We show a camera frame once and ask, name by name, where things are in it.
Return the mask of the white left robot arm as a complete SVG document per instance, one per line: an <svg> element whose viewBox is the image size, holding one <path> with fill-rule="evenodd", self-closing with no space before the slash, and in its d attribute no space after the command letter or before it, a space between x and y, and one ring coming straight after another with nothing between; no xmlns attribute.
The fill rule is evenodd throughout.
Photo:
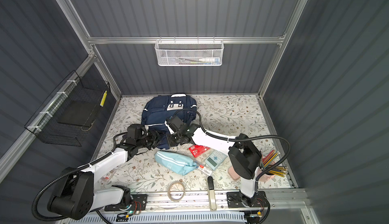
<svg viewBox="0 0 389 224"><path fill-rule="evenodd" d="M67 168L50 186L54 187L47 204L49 212L58 219L79 220L90 211L99 211L108 205L128 209L135 205L131 190L121 185L97 191L95 184L106 174L139 155L139 150L155 149L165 132L132 124L126 132L113 137L113 149L104 156L78 168Z"/></svg>

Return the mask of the navy blue student backpack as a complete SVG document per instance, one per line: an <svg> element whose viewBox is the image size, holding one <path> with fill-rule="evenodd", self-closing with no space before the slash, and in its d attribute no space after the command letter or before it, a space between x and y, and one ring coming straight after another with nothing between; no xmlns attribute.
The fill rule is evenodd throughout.
<svg viewBox="0 0 389 224"><path fill-rule="evenodd" d="M182 122L191 123L196 118L196 111L197 101L189 95L160 95L145 105L141 115L141 124L147 125L149 129L162 132L163 136L159 140L157 148L168 150L170 146L165 135L170 132L165 121L176 115Z"/></svg>

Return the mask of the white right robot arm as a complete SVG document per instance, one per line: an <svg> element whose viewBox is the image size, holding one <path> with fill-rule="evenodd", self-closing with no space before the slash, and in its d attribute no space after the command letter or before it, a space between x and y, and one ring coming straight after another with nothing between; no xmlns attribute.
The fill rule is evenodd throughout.
<svg viewBox="0 0 389 224"><path fill-rule="evenodd" d="M226 136L212 133L198 124L184 123L178 116L172 116L165 121L170 134L168 143L192 143L205 146L227 155L234 171L241 177L239 201L245 207L253 207L256 203L258 181L265 174L262 153L244 134Z"/></svg>

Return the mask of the light blue pencil pouch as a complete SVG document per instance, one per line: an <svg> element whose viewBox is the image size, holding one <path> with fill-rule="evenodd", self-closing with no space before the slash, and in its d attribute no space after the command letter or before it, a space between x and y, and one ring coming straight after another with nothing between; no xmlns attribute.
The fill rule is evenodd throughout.
<svg viewBox="0 0 389 224"><path fill-rule="evenodd" d="M197 169L197 163L192 158L178 153L157 151L155 160L160 165L182 176Z"/></svg>

